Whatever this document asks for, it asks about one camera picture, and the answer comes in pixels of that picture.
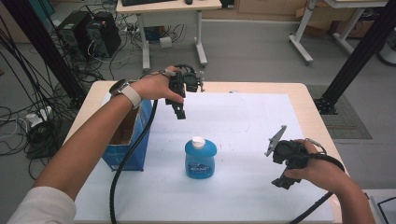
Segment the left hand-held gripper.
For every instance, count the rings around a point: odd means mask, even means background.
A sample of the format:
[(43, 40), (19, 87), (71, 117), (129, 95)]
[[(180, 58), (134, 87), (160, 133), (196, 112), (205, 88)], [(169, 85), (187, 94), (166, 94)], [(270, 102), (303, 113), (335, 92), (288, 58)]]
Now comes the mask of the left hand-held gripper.
[[(197, 76), (195, 72), (186, 72), (184, 74), (176, 72), (174, 76), (170, 77), (169, 81), (169, 89), (183, 98), (186, 97), (186, 91), (197, 92), (198, 88), (204, 91), (203, 86), (203, 79)], [(182, 103), (177, 103), (169, 99), (166, 99), (165, 103), (173, 107), (178, 119), (186, 118)]]

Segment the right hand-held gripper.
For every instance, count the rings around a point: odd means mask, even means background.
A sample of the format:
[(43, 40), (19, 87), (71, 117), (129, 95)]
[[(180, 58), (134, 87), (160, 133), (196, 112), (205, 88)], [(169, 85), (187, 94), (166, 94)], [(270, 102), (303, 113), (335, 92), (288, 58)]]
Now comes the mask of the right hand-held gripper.
[(303, 169), (308, 162), (308, 153), (306, 148), (293, 140), (282, 140), (281, 137), (286, 131), (287, 126), (282, 125), (280, 130), (269, 139), (269, 146), (264, 153), (269, 157), (273, 154), (273, 162), (286, 164), (286, 168), (281, 176), (272, 181), (276, 187), (289, 189), (294, 183), (300, 183), (300, 179), (289, 178), (285, 176), (285, 172), (290, 169)]

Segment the blue bottle with white cap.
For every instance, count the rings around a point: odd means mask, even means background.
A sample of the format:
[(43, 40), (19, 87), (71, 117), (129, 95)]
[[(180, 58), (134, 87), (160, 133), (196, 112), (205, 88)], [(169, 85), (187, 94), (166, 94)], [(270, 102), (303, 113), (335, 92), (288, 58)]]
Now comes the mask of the blue bottle with white cap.
[(194, 136), (185, 145), (186, 175), (193, 179), (205, 179), (215, 172), (216, 145), (202, 136)]

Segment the person's left hand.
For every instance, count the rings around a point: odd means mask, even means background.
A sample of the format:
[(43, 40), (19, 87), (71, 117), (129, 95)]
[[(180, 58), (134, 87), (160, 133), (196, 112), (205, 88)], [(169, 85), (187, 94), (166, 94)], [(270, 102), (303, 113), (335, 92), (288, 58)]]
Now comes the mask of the person's left hand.
[(132, 83), (131, 87), (142, 99), (158, 100), (165, 98), (177, 103), (183, 103), (184, 98), (169, 89), (169, 77), (165, 74), (166, 71), (175, 73), (179, 69), (169, 65), (163, 72), (153, 72), (140, 78)]

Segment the person's right hand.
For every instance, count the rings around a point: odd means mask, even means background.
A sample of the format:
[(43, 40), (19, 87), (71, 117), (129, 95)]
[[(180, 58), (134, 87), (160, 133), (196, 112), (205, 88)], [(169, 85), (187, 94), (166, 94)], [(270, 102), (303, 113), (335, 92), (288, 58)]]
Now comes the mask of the person's right hand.
[(355, 186), (354, 181), (337, 165), (320, 159), (310, 159), (304, 169), (290, 169), (285, 176), (295, 179), (305, 179), (336, 195)]

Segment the white table mat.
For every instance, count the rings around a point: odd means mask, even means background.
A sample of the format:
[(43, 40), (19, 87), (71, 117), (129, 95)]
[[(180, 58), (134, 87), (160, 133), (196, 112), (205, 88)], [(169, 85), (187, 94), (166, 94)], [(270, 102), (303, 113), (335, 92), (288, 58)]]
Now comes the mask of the white table mat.
[[(186, 117), (158, 103), (144, 169), (121, 174), (109, 195), (114, 173), (100, 161), (77, 199), (77, 223), (109, 222), (116, 205), (119, 223), (287, 223), (324, 195), (307, 181), (289, 189), (273, 180), (284, 170), (266, 156), (270, 138), (302, 137), (286, 94), (190, 93)], [(185, 172), (185, 145), (195, 135), (218, 149), (214, 174), (192, 179)]]

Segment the grey floor mat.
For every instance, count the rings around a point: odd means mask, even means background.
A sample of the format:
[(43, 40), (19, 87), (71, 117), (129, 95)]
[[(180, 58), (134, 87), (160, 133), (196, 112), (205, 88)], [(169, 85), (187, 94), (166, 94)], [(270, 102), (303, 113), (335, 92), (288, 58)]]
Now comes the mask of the grey floor mat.
[(332, 139), (371, 139), (360, 117), (342, 95), (334, 106), (336, 113), (321, 115)]

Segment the beige desk with white legs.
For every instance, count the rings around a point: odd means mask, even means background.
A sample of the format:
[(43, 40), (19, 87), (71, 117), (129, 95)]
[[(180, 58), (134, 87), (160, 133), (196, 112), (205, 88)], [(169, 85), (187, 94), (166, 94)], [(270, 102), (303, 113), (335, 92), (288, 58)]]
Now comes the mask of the beige desk with white legs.
[(142, 69), (150, 69), (149, 42), (146, 39), (145, 27), (165, 26), (173, 24), (196, 23), (196, 47), (201, 66), (207, 65), (207, 58), (202, 44), (202, 14), (205, 10), (220, 9), (220, 0), (192, 0), (188, 5), (185, 0), (171, 0), (167, 2), (152, 3), (125, 7), (118, 0), (116, 11), (120, 14), (135, 14), (142, 40)]

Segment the black keyboard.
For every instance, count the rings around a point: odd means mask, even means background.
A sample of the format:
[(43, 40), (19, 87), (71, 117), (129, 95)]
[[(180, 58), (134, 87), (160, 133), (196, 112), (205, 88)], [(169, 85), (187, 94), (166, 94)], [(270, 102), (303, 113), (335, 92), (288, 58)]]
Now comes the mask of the black keyboard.
[(121, 4), (124, 7), (132, 7), (132, 6), (140, 6), (146, 4), (155, 4), (155, 3), (162, 3), (162, 2), (171, 2), (176, 0), (121, 0)]

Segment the black computer tower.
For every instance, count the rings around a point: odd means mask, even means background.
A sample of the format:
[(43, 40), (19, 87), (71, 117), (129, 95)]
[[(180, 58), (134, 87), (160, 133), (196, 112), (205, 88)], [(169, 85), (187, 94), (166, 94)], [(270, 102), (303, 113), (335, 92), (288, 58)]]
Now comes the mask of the black computer tower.
[(90, 39), (86, 26), (92, 20), (88, 11), (73, 11), (64, 21), (56, 28), (61, 35), (71, 54), (77, 58), (83, 59), (88, 57), (87, 49)]
[(113, 15), (105, 11), (95, 13), (86, 30), (93, 43), (93, 55), (111, 58), (121, 42)]

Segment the black metal stand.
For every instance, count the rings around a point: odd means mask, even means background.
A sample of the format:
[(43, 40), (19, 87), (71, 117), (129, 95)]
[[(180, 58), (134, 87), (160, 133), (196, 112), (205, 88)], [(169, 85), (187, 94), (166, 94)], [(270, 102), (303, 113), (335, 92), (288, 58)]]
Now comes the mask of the black metal stand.
[(1, 0), (8, 13), (35, 47), (43, 61), (64, 88), (72, 105), (82, 106), (87, 92), (78, 84), (71, 69), (56, 49), (49, 32), (28, 0)]
[(365, 37), (349, 55), (328, 89), (314, 100), (321, 115), (335, 114), (335, 104), (396, 27), (396, 0), (388, 0)]

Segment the brown cardboard box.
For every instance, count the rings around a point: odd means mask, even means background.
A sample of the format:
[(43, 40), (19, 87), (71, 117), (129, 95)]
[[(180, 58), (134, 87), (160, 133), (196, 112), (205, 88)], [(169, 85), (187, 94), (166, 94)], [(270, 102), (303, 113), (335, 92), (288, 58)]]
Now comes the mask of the brown cardboard box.
[[(349, 38), (363, 38), (368, 30), (373, 25), (373, 21), (357, 21), (348, 34)], [(332, 27), (329, 30), (330, 33), (341, 34), (347, 27), (346, 21), (334, 21)]]

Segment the white power strip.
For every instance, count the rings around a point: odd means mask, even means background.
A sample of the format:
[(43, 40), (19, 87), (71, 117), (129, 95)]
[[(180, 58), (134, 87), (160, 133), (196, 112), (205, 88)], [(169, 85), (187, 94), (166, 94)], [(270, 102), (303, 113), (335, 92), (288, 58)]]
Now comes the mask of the white power strip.
[(27, 114), (25, 118), (30, 122), (30, 126), (34, 128), (37, 124), (47, 121), (49, 119), (51, 110), (52, 108), (50, 106), (46, 106), (39, 109), (35, 113)]

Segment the white sleeve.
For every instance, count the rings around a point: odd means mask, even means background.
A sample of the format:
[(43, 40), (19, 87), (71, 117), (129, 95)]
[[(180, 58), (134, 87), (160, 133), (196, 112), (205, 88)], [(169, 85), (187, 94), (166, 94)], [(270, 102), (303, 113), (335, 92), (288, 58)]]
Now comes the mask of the white sleeve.
[(30, 189), (7, 224), (74, 224), (75, 202), (52, 187)]

